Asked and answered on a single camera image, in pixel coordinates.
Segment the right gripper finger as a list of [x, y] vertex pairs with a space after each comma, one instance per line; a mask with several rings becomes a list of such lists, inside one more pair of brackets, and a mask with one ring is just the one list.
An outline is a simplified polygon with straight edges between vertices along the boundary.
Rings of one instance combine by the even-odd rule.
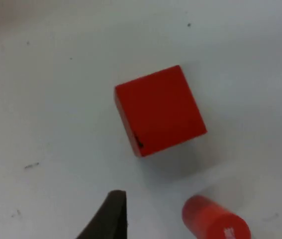
[[126, 192], [113, 190], [77, 239], [127, 239], [127, 228]]

